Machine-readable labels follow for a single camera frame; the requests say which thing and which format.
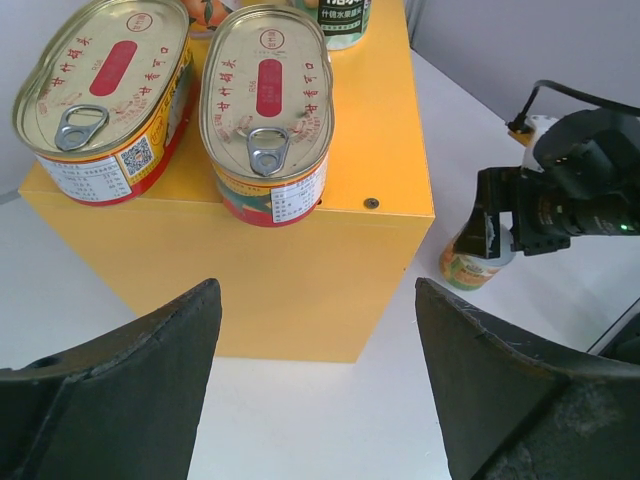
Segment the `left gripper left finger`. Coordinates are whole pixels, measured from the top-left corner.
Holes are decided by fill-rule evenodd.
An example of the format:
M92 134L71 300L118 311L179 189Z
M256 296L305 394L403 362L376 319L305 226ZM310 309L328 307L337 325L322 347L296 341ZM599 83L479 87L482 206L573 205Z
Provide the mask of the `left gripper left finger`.
M185 479L222 319L207 279L161 308L1 371L4 479Z

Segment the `small green can white lid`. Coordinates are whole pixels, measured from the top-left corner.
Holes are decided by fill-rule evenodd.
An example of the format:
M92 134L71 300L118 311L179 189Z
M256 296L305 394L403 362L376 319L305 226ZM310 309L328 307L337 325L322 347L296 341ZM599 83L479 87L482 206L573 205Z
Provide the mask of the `small green can white lid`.
M370 0L296 0L293 5L317 21L328 50L344 50L365 35Z

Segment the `gold oval fish tin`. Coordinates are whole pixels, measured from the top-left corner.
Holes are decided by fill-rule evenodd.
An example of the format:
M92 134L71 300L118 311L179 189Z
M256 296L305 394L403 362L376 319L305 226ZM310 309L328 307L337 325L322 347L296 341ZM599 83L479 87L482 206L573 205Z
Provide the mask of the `gold oval fish tin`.
M12 121L67 197L115 205L162 175L197 95L189 28L179 1L92 1L48 43Z
M334 124L330 58L309 15L258 4L223 21L203 68L199 130L236 218L282 227L312 212Z

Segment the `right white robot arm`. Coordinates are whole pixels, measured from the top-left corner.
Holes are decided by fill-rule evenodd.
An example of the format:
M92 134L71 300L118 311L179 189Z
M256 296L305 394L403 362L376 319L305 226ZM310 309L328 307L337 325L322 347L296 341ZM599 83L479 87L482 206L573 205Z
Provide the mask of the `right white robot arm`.
M519 167L479 171L453 253L483 262L555 253L574 237L639 233L639 121L599 108L537 120Z

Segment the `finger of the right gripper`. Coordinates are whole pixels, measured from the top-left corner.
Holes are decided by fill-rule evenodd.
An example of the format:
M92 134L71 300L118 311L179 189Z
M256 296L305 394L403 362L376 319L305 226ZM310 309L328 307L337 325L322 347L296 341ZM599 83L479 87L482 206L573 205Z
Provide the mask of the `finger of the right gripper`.
M495 213L474 208L455 240L455 252L484 259L500 256L500 220Z

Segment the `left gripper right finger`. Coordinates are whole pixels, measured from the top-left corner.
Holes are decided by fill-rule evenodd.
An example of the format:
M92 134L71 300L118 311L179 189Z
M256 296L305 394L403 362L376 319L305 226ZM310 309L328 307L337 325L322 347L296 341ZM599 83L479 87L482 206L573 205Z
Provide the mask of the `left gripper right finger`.
M455 479L635 479L639 309L587 351L416 282L419 334Z

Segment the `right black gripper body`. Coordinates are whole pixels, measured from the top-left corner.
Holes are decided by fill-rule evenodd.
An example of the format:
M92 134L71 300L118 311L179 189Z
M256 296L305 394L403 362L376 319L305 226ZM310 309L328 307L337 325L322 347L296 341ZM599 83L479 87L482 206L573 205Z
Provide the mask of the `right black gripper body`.
M509 213L512 218L511 249L526 256L554 253L570 247L566 233L545 232L540 223L546 191L535 177L518 167L491 167L478 172L474 208L487 213Z

